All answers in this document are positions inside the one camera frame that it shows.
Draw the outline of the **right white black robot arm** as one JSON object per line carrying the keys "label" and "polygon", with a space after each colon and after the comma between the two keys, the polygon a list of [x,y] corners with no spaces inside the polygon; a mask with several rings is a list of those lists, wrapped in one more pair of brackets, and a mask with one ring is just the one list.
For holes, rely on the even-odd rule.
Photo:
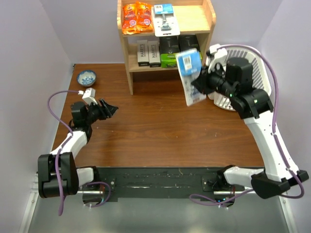
{"label": "right white black robot arm", "polygon": [[283,196],[294,185],[302,185],[309,175],[291,159],[273,118],[276,106],[265,90],[253,87],[252,76],[252,64],[245,58],[233,57],[225,66],[203,66],[191,84],[202,94],[217,92],[229,98],[252,133],[264,162],[263,169],[230,165],[219,170],[218,188],[227,191],[233,185],[246,186],[262,199],[268,199]]}

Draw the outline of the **blue razor blister pack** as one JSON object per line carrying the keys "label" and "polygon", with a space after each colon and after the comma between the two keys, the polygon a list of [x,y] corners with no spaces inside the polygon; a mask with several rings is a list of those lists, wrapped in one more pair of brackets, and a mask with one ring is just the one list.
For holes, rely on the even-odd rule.
{"label": "blue razor blister pack", "polygon": [[180,35],[178,21],[172,4],[166,3],[154,5],[152,17],[156,37]]}
{"label": "blue razor blister pack", "polygon": [[205,100],[205,94],[200,93],[191,82],[198,78],[202,63],[200,52],[196,49],[182,51],[175,56],[179,76],[183,85],[186,105],[191,106]]}

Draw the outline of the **white Harry's razor box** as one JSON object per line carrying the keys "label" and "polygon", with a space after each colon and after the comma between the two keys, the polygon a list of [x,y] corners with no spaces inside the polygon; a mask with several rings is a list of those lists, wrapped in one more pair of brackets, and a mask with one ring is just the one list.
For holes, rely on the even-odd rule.
{"label": "white Harry's razor box", "polygon": [[158,41],[148,41],[149,66],[161,67]]}

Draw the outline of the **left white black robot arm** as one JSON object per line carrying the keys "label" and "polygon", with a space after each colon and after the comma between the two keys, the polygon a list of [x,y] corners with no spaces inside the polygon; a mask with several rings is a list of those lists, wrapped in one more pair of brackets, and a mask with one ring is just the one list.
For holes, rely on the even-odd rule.
{"label": "left white black robot arm", "polygon": [[64,196],[75,195],[81,186],[89,190],[100,187],[101,179],[95,166],[77,168],[75,157],[90,141],[91,125],[97,120],[111,118],[119,109],[117,106],[99,99],[97,104],[86,104],[82,101],[71,106],[72,119],[69,122],[71,131],[59,147],[49,154],[38,158],[38,190],[42,198],[60,196],[59,185]]}

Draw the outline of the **orange razor bag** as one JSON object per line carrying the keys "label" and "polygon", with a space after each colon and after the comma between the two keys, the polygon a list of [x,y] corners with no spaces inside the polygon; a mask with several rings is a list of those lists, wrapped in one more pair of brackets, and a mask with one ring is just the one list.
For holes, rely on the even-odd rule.
{"label": "orange razor bag", "polygon": [[152,6],[150,4],[136,1],[137,20],[136,29],[140,33],[152,33],[154,31],[152,23]]}
{"label": "orange razor bag", "polygon": [[137,17],[137,5],[135,3],[127,4],[123,7],[123,34],[131,35],[139,33],[137,29]]}

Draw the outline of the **black green razor box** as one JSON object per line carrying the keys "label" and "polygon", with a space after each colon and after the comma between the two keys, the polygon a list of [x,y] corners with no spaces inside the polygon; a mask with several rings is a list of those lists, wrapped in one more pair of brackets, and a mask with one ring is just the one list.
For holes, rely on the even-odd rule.
{"label": "black green razor box", "polygon": [[180,51],[187,51],[190,49],[197,49],[200,55],[200,60],[202,60],[202,54],[199,46],[199,42],[197,40],[197,36],[195,34],[190,35],[179,35],[178,43]]}
{"label": "black green razor box", "polygon": [[180,52],[177,36],[160,37],[160,61],[162,68],[172,68],[177,66],[175,55]]}

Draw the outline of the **silver Harry's razor box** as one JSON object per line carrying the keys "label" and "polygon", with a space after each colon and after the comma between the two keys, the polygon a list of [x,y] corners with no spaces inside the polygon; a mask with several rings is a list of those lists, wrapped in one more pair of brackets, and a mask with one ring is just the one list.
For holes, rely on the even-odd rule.
{"label": "silver Harry's razor box", "polygon": [[137,62],[139,67],[149,66],[149,52],[147,40],[137,41]]}

